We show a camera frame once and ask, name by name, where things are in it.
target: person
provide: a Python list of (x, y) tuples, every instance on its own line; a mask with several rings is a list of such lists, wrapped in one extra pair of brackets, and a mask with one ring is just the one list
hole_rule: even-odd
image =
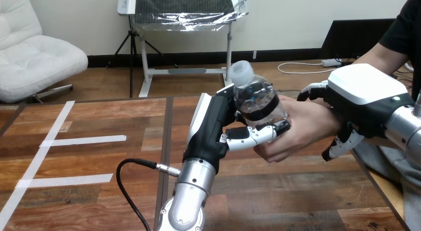
[[(413, 82), (414, 99), (421, 84), (420, 4), (421, 0), (408, 0), (379, 43), (355, 61), (391, 75), (410, 60), (413, 80), (417, 81)], [(280, 162), (318, 140), (336, 135), (341, 129), (341, 118), (320, 100), (297, 102), (282, 97), (281, 103), (292, 127), (275, 141), (254, 148), (267, 162)], [(402, 184), (406, 224), (411, 230), (421, 230), (421, 167), (416, 167), (401, 150), (392, 147), (385, 139), (375, 139), (361, 142), (354, 151), (367, 166)]]

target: robotic arm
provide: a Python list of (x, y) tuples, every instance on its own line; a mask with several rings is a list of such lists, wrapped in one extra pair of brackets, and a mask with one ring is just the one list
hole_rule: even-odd
[(307, 86), (299, 101), (323, 98), (344, 119), (343, 129), (322, 153), (326, 161), (353, 149), (363, 138), (388, 138), (421, 165), (421, 97), (414, 104), (405, 86), (367, 64), (350, 65), (328, 80)]
[[(233, 85), (214, 97), (202, 94), (190, 125), (181, 170), (156, 163), (150, 166), (177, 177), (173, 197), (161, 209), (158, 231), (201, 231), (219, 160), (228, 151), (270, 142), (290, 129), (287, 120), (248, 127), (233, 97)], [(350, 65), (332, 72), (327, 81), (307, 86), (298, 100), (308, 98), (323, 98), (344, 121), (337, 138), (322, 153), (326, 161), (353, 149), (363, 138), (382, 137), (421, 166), (421, 96), (414, 103), (400, 82), (370, 65)], [(224, 134), (222, 128), (235, 121), (246, 127), (227, 129)]]
[(274, 140), (290, 129), (287, 120), (261, 126), (222, 128), (244, 119), (237, 112), (233, 100), (233, 85), (212, 97), (202, 94), (196, 107), (187, 138), (181, 170), (165, 165), (156, 169), (177, 177), (174, 196), (162, 207), (159, 231), (200, 231), (205, 222), (203, 207), (210, 195), (219, 160), (228, 151), (252, 148)]

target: water bottle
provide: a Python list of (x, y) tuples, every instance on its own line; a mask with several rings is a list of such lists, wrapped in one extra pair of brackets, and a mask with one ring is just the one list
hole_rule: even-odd
[(250, 127), (289, 120), (273, 86), (255, 75), (248, 61), (233, 64), (228, 75), (234, 83), (235, 106)]

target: tripod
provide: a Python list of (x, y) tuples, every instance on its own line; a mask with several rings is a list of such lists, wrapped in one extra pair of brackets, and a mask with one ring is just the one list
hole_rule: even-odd
[[(138, 53), (136, 51), (136, 41), (135, 38), (137, 36), (139, 36), (139, 34), (137, 32), (135, 32), (132, 28), (132, 22), (130, 20), (130, 16), (129, 16), (129, 26), (130, 26), (130, 31), (128, 31), (126, 38), (124, 39), (124, 41), (121, 43), (120, 47), (117, 49), (116, 53), (114, 54), (114, 60), (116, 59), (118, 53), (120, 52), (121, 48), (123, 47), (123, 45), (126, 43), (126, 41), (128, 40), (128, 38), (130, 37), (130, 98), (132, 98), (132, 94), (133, 94), (133, 55), (135, 56), (135, 61), (138, 58)], [(145, 43), (150, 46), (154, 51), (156, 51), (159, 56), (165, 61), (167, 62), (167, 58), (164, 56), (163, 53), (161, 53), (156, 47), (154, 47), (152, 44), (150, 44), (148, 41), (145, 40)], [(170, 64), (173, 64), (175, 66), (175, 68), (178, 68), (178, 65), (175, 62), (170, 62)], [(111, 67), (111, 61), (108, 62), (108, 66), (107, 68)]]

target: white tape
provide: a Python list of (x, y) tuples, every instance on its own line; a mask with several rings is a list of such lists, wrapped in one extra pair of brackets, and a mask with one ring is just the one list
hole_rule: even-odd
[(74, 139), (61, 139), (53, 141), (43, 141), (40, 147), (56, 147), (56, 146), (68, 146), (68, 145), (80, 145), (80, 144), (91, 144), (91, 143), (111, 143), (111, 142), (122, 142), (126, 140), (126, 136), (103, 136), (103, 137), (92, 137), (92, 138), (74, 138)]
[(42, 178), (32, 180), (20, 180), (15, 188), (36, 188), (36, 187), (53, 187), (53, 186), (66, 186), (66, 185), (86, 185), (96, 183), (110, 182), (113, 174), (101, 175), (84, 175), (73, 177), (60, 177), (60, 178)]
[[(60, 112), (44, 140), (52, 141), (56, 138), (73, 105), (74, 101), (69, 101), (64, 105), (62, 111)], [(31, 164), (29, 165), (22, 179), (32, 180), (34, 178), (49, 149), (50, 147), (40, 147), (38, 149), (38, 152), (35, 154), (34, 159), (31, 161)], [(0, 212), (0, 230), (3, 230), (4, 227), (6, 227), (7, 222), (9, 222), (10, 217), (25, 194), (25, 191), (26, 188), (15, 189), (9, 200), (4, 205)]]

